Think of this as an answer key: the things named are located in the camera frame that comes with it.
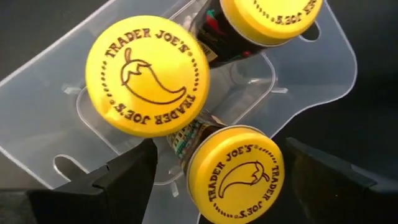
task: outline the dark background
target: dark background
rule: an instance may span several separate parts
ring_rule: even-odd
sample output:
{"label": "dark background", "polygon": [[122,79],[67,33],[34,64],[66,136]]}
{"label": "dark background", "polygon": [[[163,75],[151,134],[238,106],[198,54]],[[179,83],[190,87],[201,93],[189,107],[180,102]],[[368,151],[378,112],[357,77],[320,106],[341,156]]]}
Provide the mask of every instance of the dark background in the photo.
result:
{"label": "dark background", "polygon": [[[6,77],[99,8],[105,0],[1,0],[0,78]],[[288,136],[357,166],[398,179],[398,1],[329,0],[357,56],[358,79],[346,97],[296,116],[275,138],[287,177],[277,202],[259,221],[305,223],[289,170]],[[0,156],[0,188],[41,187]]]}

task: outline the colorful label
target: colorful label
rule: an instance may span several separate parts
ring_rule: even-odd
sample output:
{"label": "colorful label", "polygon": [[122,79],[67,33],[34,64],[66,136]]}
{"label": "colorful label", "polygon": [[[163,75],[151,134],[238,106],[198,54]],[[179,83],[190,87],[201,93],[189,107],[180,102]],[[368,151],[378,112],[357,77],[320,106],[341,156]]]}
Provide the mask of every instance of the colorful label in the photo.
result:
{"label": "colorful label", "polygon": [[209,135],[225,126],[218,118],[202,111],[188,126],[167,136],[184,170],[197,147]]}

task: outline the plastic packaging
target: plastic packaging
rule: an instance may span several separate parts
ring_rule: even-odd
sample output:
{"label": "plastic packaging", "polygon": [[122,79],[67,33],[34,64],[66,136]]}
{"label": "plastic packaging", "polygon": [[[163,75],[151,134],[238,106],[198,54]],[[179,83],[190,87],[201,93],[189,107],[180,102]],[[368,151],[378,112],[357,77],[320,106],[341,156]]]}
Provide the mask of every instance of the plastic packaging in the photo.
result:
{"label": "plastic packaging", "polygon": [[[142,139],[108,124],[85,89],[88,52],[111,24],[155,14],[183,24],[203,1],[111,0],[49,48],[0,82],[0,150],[49,188],[68,182],[55,158],[66,156],[91,172]],[[293,116],[347,94],[356,59],[327,2],[317,40],[297,37],[266,54],[211,71],[205,108],[224,123],[246,124],[273,137]],[[178,159],[165,138],[155,138],[159,165],[144,223],[195,223]]]}

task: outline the plastic tray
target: plastic tray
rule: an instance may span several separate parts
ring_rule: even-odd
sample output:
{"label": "plastic tray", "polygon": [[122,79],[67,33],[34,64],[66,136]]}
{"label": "plastic tray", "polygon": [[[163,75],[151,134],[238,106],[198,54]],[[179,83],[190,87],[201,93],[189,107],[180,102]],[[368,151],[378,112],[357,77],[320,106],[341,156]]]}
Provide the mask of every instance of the plastic tray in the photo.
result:
{"label": "plastic tray", "polygon": [[[0,82],[0,150],[48,188],[68,182],[55,165],[66,157],[91,172],[142,140],[107,124],[88,98],[88,51],[107,27],[126,17],[155,14],[183,24],[204,1],[112,0]],[[356,59],[324,3],[315,41],[297,37],[263,54],[211,71],[205,108],[227,124],[248,124],[273,137],[292,117],[347,94]],[[177,158],[156,138],[159,165],[144,223],[195,223]]]}

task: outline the clear plastic holder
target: clear plastic holder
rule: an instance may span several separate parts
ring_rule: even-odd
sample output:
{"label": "clear plastic holder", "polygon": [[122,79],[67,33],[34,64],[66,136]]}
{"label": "clear plastic holder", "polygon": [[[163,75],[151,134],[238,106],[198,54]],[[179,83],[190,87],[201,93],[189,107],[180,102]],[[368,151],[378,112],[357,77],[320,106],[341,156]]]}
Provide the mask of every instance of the clear plastic holder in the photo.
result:
{"label": "clear plastic holder", "polygon": [[[0,82],[0,151],[55,188],[68,182],[56,157],[91,172],[139,144],[141,138],[113,128],[93,108],[84,84],[88,51],[121,19],[155,14],[184,25],[204,2],[108,1]],[[356,79],[356,59],[327,2],[316,24],[320,36],[315,41],[297,37],[212,70],[205,109],[226,124],[251,125],[273,137],[301,111],[347,94]],[[177,157],[165,138],[155,143],[159,164],[144,223],[196,223],[199,212]]]}

